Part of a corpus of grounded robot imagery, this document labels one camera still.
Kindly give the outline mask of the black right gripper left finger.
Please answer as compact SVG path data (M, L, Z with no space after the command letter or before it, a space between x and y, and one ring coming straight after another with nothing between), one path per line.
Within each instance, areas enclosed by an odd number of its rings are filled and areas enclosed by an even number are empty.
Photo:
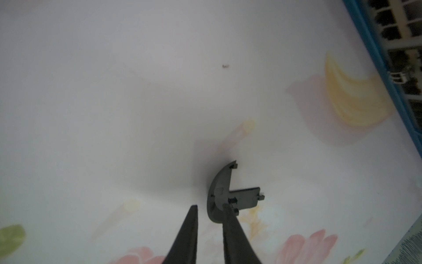
M162 264L195 264L197 260L198 206L192 205Z

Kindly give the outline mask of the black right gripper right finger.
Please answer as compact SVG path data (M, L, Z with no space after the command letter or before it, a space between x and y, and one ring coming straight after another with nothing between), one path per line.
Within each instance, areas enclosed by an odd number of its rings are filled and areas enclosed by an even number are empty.
M223 241L226 264L261 264L252 249L233 208L223 205Z

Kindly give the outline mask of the black mouse battery cover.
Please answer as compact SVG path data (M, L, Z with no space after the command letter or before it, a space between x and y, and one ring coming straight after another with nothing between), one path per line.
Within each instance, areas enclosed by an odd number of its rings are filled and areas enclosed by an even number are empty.
M207 213L209 219L214 223L223 222L223 205L225 204L228 204L238 216L239 211L252 209L265 199L259 187L230 189L231 175L237 168L237 162L232 161L224 166L211 182L207 196Z

